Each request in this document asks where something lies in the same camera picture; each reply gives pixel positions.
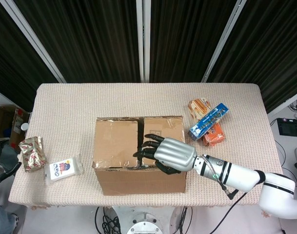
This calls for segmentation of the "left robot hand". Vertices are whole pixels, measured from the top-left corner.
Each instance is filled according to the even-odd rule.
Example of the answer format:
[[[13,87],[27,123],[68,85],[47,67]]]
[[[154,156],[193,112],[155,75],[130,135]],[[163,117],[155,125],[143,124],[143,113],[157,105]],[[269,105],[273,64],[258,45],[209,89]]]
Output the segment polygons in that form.
[[[0,183],[14,176],[21,166],[18,153],[8,144],[9,140],[0,140]]]

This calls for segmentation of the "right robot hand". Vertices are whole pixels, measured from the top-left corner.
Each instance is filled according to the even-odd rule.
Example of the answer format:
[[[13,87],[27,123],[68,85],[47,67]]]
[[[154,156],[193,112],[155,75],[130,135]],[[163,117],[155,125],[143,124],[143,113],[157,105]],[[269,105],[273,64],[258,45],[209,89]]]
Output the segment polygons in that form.
[[[142,149],[133,154],[140,165],[142,159],[147,158],[153,160],[162,172],[172,175],[192,170],[199,160],[196,149],[186,143],[155,134],[146,134],[145,137],[149,141],[144,142]]]

